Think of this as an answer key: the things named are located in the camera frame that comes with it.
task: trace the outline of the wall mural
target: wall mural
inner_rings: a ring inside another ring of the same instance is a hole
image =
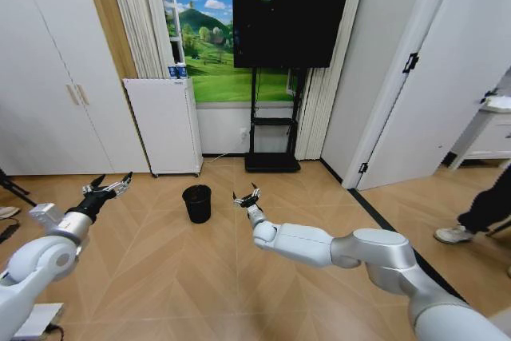
[[[196,101],[250,101],[252,71],[233,66],[232,0],[176,1]],[[168,0],[164,7],[169,35],[176,36]],[[262,69],[258,82],[258,101],[292,100],[286,91],[286,69]]]

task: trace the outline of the sneaker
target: sneaker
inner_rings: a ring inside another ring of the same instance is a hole
[[[19,208],[16,207],[0,207],[0,219],[12,217],[18,212]]]
[[[462,241],[471,241],[475,235],[465,229],[463,225],[454,228],[441,228],[434,233],[434,238],[442,243],[456,244]]]

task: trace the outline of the cabinet handle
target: cabinet handle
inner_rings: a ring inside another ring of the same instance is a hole
[[[83,88],[79,84],[77,84],[77,87],[78,87],[78,92],[80,93],[81,99],[83,100],[85,105],[89,105],[89,99],[87,98],[87,95],[85,95]]]
[[[73,100],[73,103],[76,105],[80,105],[80,102],[77,99],[77,95],[74,94],[73,88],[71,88],[71,85],[66,84],[65,87],[67,88],[69,95],[71,96],[71,100]]]

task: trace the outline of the green grass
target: green grass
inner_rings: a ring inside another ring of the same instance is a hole
[[[252,70],[234,68],[233,55],[224,48],[197,42],[200,59],[186,57],[188,74],[193,78],[198,103],[214,101],[250,101]],[[221,63],[219,50],[222,51]],[[258,101],[290,101],[286,93],[287,71],[263,69]]]
[[[250,101],[250,73],[194,76],[193,89],[197,103],[212,101]],[[290,101],[286,93],[286,74],[262,73],[258,101]]]

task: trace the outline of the black tv screen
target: black tv screen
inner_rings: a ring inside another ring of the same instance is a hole
[[[232,0],[235,67],[328,67],[346,0]]]

